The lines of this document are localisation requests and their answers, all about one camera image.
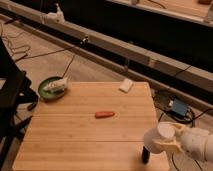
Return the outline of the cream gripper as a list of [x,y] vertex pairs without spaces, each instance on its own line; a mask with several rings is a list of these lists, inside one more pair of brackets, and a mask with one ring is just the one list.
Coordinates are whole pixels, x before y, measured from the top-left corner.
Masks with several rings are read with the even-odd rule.
[[180,137],[187,130],[183,124],[169,122],[175,129],[175,135],[171,140],[156,140],[158,147],[169,153],[181,153],[183,149],[180,145]]

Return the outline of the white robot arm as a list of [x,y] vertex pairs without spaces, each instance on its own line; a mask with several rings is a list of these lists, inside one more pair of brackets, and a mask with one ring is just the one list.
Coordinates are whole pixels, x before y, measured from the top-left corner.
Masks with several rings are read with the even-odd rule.
[[160,137],[154,138],[153,142],[159,150],[184,153],[192,159],[213,163],[213,134],[208,130],[160,122],[157,133]]

